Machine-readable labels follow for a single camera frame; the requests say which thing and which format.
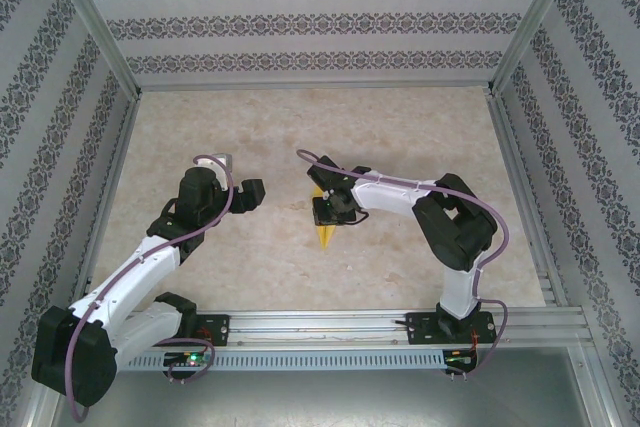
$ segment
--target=robotic arm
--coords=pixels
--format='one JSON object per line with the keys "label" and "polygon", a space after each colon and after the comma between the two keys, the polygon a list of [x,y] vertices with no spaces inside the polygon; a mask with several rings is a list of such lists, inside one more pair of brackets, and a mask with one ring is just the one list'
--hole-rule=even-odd
{"label": "robotic arm", "polygon": [[[231,170],[230,155],[215,157]],[[245,180],[242,191],[234,188],[229,211],[242,214],[254,210],[264,195],[262,180]],[[65,356],[71,335],[94,302],[101,308],[89,316],[73,356],[73,392],[76,401],[84,406],[100,400],[117,371],[149,347],[174,336],[194,337],[196,304],[178,295],[167,292],[144,312],[133,316],[131,313],[158,282],[176,270],[204,241],[204,233],[167,246],[146,259],[142,254],[209,224],[222,212],[228,196],[223,169],[211,160],[199,159],[197,166],[187,170],[180,181],[178,197],[166,204],[147,230],[147,237],[116,272],[68,309],[51,307],[42,315],[32,378],[65,394]],[[136,258],[141,261],[123,275]],[[118,276],[121,278],[117,284],[98,300],[103,289]]]}
{"label": "robotic arm", "polygon": [[[327,156],[318,162],[337,168]],[[380,173],[368,167],[356,167],[353,172],[380,178]],[[477,266],[486,257],[497,231],[497,224],[488,212],[467,200],[420,189],[415,182],[416,187],[410,188],[355,179],[315,165],[307,174],[324,192],[322,198],[313,201],[316,225],[350,225],[356,222],[358,212],[371,209],[415,218],[434,255],[445,266],[444,290],[436,306],[438,326],[450,339],[468,328],[480,309],[473,292]],[[454,174],[420,184],[437,185],[475,197]],[[448,215],[450,211],[455,211],[453,217]]]}

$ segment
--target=marble floor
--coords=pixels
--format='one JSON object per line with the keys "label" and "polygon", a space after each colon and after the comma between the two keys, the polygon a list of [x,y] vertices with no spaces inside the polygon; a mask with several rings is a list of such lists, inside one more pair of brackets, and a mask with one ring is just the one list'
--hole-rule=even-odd
{"label": "marble floor", "polygon": [[[297,148],[345,168],[412,179],[460,175],[507,220],[512,241],[487,267],[482,296],[544,306],[481,88],[145,93],[94,285],[135,249],[200,153],[233,155],[236,182],[262,178],[254,212],[228,215],[153,296],[172,291],[207,310],[433,308],[442,265],[417,222],[374,211],[322,250],[313,184]],[[497,245],[501,236],[495,238]]]}

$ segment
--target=wall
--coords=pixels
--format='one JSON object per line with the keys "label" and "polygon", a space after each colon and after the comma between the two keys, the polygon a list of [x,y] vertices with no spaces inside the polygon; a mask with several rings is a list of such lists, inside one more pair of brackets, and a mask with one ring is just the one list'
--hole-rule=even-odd
{"label": "wall", "polygon": [[488,81],[532,0],[95,0],[143,87]]}
{"label": "wall", "polygon": [[0,425],[69,303],[130,103],[70,0],[0,0]]}
{"label": "wall", "polygon": [[640,0],[554,0],[502,92],[570,300],[640,424]]}

